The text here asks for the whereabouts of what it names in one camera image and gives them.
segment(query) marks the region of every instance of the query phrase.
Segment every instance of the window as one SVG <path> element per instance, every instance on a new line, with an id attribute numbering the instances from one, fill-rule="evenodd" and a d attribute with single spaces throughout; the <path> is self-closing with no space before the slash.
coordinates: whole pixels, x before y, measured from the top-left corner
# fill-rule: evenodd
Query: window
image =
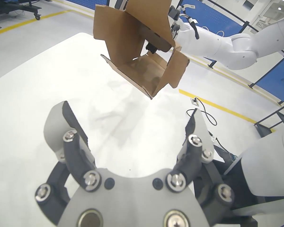
<path id="1" fill-rule="evenodd" d="M 253 8 L 253 4 L 250 1 L 245 1 L 245 3 L 243 4 L 243 6 L 245 8 L 247 8 L 248 10 L 251 10 Z"/>

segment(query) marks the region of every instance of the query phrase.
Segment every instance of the ceiling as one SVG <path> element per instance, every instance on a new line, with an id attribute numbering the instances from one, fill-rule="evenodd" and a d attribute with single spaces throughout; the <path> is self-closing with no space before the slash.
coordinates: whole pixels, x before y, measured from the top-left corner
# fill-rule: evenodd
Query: ceiling
<path id="1" fill-rule="evenodd" d="M 275 21 L 282 19 L 284 17 L 284 1 L 281 0 L 279 3 L 273 3 L 263 16 Z"/>

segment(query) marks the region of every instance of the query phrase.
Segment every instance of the power cable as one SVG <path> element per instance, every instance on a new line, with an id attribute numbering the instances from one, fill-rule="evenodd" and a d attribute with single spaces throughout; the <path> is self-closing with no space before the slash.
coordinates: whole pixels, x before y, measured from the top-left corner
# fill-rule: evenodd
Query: power cable
<path id="1" fill-rule="evenodd" d="M 209 121 L 212 125 L 216 126 L 216 125 L 218 124 L 217 121 L 216 121 L 216 119 L 215 119 L 211 114 L 209 114 L 209 113 L 206 111 L 203 102 L 202 102 L 199 98 L 195 98 L 195 99 L 194 99 L 195 102 L 196 102 L 196 100 L 200 101 L 200 103 L 202 104 L 202 106 L 203 106 L 203 108 L 204 108 L 204 111 L 201 110 L 201 112 L 205 113 L 205 115 L 206 115 L 208 121 Z M 187 115 L 188 115 L 189 117 L 191 117 L 191 115 L 189 115 L 188 112 L 189 112 L 189 111 L 193 111 L 193 110 L 194 110 L 194 109 L 189 109 L 189 110 L 186 111 L 186 113 L 187 113 Z M 209 119 L 208 115 L 213 118 L 213 120 L 214 120 L 215 123 L 213 123 L 213 122 Z M 216 138 L 216 140 L 217 140 L 217 142 L 219 143 L 219 145 L 220 145 L 226 152 L 230 153 L 224 146 L 221 145 L 221 143 L 220 143 L 220 141 L 218 140 L 218 138 Z"/>

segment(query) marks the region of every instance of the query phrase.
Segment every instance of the gray floor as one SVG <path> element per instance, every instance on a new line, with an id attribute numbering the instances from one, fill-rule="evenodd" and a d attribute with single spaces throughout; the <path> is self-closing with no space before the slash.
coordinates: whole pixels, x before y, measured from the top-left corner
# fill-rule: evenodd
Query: gray floor
<path id="1" fill-rule="evenodd" d="M 42 7 L 39 10 L 41 17 L 67 10 L 60 5 L 46 1 L 40 1 L 35 5 Z M 24 16 L 17 15 L 16 18 L 12 18 L 16 12 L 0 15 L 0 26 L 3 29 L 35 18 L 29 12 L 25 12 Z M 80 32 L 92 34 L 92 19 L 75 12 L 68 12 L 0 34 L 0 77 L 39 53 Z"/>

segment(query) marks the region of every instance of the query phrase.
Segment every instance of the yellow floor line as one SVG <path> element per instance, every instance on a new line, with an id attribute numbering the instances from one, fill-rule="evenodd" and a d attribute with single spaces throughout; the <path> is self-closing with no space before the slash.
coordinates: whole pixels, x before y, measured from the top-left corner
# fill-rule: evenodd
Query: yellow floor line
<path id="1" fill-rule="evenodd" d="M 43 16 L 41 16 L 40 20 L 43 20 L 43 19 L 49 18 L 49 17 L 53 17 L 53 16 L 56 16 L 56 15 L 59 15 L 59 14 L 64 14 L 64 13 L 67 13 L 69 11 L 72 11 L 72 9 L 60 11 L 60 12 L 53 13 L 53 14 L 43 15 Z M 9 26 L 9 27 L 5 27 L 3 29 L 0 29 L 0 34 L 5 33 L 7 31 L 10 31 L 10 30 L 12 30 L 14 28 L 18 28 L 18 27 L 30 24 L 32 22 L 36 22 L 36 21 L 37 21 L 36 19 L 31 19 L 31 20 L 27 20 L 27 21 L 24 21 L 24 22 L 17 23 L 15 25 L 12 25 L 12 26 Z"/>
<path id="2" fill-rule="evenodd" d="M 197 97 L 197 98 L 199 98 L 203 103 L 206 103 L 207 105 L 210 105 L 210 106 L 215 107 L 215 108 L 217 108 L 217 109 L 219 109 L 219 110 L 222 110 L 222 111 L 224 111 L 224 112 L 227 112 L 227 113 L 229 113 L 229 114 L 232 114 L 232 115 L 234 115 L 234 116 L 236 116 L 236 117 L 238 117 L 238 118 L 241 118 L 241 119 L 243 119 L 243 120 L 246 120 L 246 121 L 248 121 L 248 122 L 251 122 L 252 124 L 255 124 L 255 123 L 256 123 L 255 120 L 252 120 L 252 119 L 250 119 L 250 118 L 248 118 L 248 117 L 246 117 L 246 116 L 244 116 L 244 115 L 241 115 L 241 114 L 236 113 L 236 112 L 234 112 L 234 111 L 232 111 L 232 110 L 230 110 L 230 109 L 227 109 L 226 107 L 219 106 L 219 105 L 217 105 L 217 104 L 215 104 L 215 103 L 213 103 L 213 102 L 211 102 L 211 101 L 208 101 L 208 100 L 206 100 L 206 99 L 200 98 L 200 97 L 198 97 L 197 95 L 191 94 L 191 93 L 186 92 L 186 91 L 181 90 L 181 89 L 179 89 L 179 92 L 180 92 L 180 94 L 186 95 L 186 96 L 188 96 L 188 97 L 190 97 L 190 98 L 195 98 L 195 97 Z"/>
<path id="3" fill-rule="evenodd" d="M 243 87 L 247 88 L 248 90 L 250 90 L 250 91 L 252 91 L 252 92 L 254 92 L 254 93 L 260 95 L 260 96 L 263 97 L 264 99 L 267 99 L 267 100 L 269 100 L 270 102 L 274 103 L 276 106 L 282 107 L 282 105 L 280 105 L 277 101 L 273 100 L 272 98 L 266 96 L 265 94 L 260 93 L 260 92 L 257 91 L 256 89 L 250 88 L 250 87 L 248 86 L 248 84 L 246 84 L 244 81 L 242 81 L 242 80 L 240 80 L 240 79 L 237 79 L 237 78 L 233 78 L 233 77 L 231 77 L 231 76 L 228 76 L 228 74 L 226 74 L 226 72 L 224 73 L 224 72 L 222 72 L 222 71 L 219 71 L 219 70 L 217 70 L 217 68 L 216 68 L 216 69 L 212 69 L 212 68 L 208 67 L 207 64 L 204 64 L 203 60 L 201 60 L 201 59 L 199 59 L 199 58 L 197 58 L 197 57 L 193 57 L 193 58 L 189 57 L 189 59 L 192 60 L 192 61 L 195 62 L 195 63 L 198 63 L 198 64 L 202 65 L 202 66 L 205 67 L 207 70 L 210 70 L 210 71 L 212 71 L 212 72 L 214 72 L 214 73 L 218 73 L 218 74 L 224 76 L 226 79 L 229 79 L 229 80 L 231 80 L 231 81 L 233 81 L 233 82 L 235 82 L 235 83 L 239 83 L 240 85 L 242 85 Z"/>
<path id="4" fill-rule="evenodd" d="M 95 13 L 92 12 L 92 11 L 88 11 L 88 10 L 85 10 L 85 9 L 83 9 L 83 8 L 80 8 L 80 7 L 71 5 L 71 4 L 67 4 L 67 3 L 64 3 L 64 2 L 61 2 L 61 1 L 58 1 L 58 0 L 53 0 L 53 1 L 58 2 L 58 3 L 61 3 L 61 4 L 66 5 L 66 6 L 70 6 L 70 7 L 73 7 L 73 8 L 79 9 L 79 10 L 82 10 L 82 11 L 84 11 L 84 12 L 86 12 L 86 13 L 89 13 L 89 14 L 95 14 Z"/>

